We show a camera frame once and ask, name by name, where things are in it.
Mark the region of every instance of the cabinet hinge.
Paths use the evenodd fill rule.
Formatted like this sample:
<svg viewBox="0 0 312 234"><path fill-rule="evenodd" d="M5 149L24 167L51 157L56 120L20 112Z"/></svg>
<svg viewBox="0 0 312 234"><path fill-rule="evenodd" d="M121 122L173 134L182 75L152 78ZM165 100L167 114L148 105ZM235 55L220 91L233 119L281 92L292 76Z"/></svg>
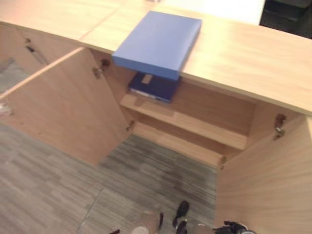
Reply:
<svg viewBox="0 0 312 234"><path fill-rule="evenodd" d="M286 116L284 114L278 114L275 117L275 124L274 124L274 129L275 129L275 136L273 137L274 140L280 139L286 134L286 131L282 129L284 122L286 121Z"/></svg>
<svg viewBox="0 0 312 234"><path fill-rule="evenodd" d="M221 159L220 159L220 169L223 170L224 169L224 164L226 163L226 157L223 156Z"/></svg>
<svg viewBox="0 0 312 234"><path fill-rule="evenodd" d="M106 78L105 71L108 69L108 67L110 65L111 65L111 63L108 59L102 59L100 68L98 68L98 67L92 68L92 72L93 72L95 78L101 79L101 76L104 76Z"/></svg>
<svg viewBox="0 0 312 234"><path fill-rule="evenodd" d="M126 128L126 131L130 131L130 129L132 129L132 127L134 126L135 122L134 120L132 120L130 123L129 123L129 126Z"/></svg>

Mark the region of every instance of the blue folder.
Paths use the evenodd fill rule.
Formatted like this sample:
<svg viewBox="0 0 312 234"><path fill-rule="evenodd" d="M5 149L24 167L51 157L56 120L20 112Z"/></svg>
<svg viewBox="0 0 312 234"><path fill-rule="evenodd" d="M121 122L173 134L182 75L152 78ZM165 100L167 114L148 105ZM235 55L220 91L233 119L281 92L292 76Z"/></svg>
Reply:
<svg viewBox="0 0 312 234"><path fill-rule="evenodd" d="M178 80L200 26L200 19L150 11L113 53L113 60L118 66Z"/></svg>
<svg viewBox="0 0 312 234"><path fill-rule="evenodd" d="M130 82L129 89L140 95L169 103L179 85L179 81L180 79L169 80L138 72Z"/></svg>

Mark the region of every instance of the countertop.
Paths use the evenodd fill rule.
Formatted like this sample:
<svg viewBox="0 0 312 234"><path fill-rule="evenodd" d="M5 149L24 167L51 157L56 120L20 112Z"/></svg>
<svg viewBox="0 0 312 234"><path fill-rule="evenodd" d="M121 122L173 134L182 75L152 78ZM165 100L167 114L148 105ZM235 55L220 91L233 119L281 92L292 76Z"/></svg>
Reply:
<svg viewBox="0 0 312 234"><path fill-rule="evenodd" d="M182 76L312 116L312 40L143 0L2 0L0 20L113 53L150 11L203 20Z"/></svg>

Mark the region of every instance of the open cabinet door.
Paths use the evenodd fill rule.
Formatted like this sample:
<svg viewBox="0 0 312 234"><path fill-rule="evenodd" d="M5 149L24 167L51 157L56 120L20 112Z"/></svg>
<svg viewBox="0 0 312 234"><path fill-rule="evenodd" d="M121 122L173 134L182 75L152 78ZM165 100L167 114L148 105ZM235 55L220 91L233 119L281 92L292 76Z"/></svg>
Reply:
<svg viewBox="0 0 312 234"><path fill-rule="evenodd" d="M312 121L268 136L233 158L217 180L215 225L245 224L258 234L312 233Z"/></svg>
<svg viewBox="0 0 312 234"><path fill-rule="evenodd" d="M97 164L130 131L91 52L78 48L34 73L0 101L13 110L1 121L74 157Z"/></svg>

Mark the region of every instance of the cabinet shelf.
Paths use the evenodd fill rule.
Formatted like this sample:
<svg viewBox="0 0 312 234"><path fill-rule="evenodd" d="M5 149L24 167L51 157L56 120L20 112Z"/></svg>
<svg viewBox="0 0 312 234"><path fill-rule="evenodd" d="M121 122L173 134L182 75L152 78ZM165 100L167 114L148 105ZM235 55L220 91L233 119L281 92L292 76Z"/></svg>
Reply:
<svg viewBox="0 0 312 234"><path fill-rule="evenodd" d="M175 136L174 133L172 134L168 129L159 127L159 124L157 127L154 127L142 122L137 122L133 132L139 137L143 137L158 145L214 167L219 165L219 161L222 158L221 152L223 146L221 144L219 145L217 142L211 142L207 147L203 147L189 141L192 135L184 135L183 138L181 138L181 136Z"/></svg>
<svg viewBox="0 0 312 234"><path fill-rule="evenodd" d="M254 113L252 103L183 82L170 104L136 94L126 94L120 104L239 150Z"/></svg>

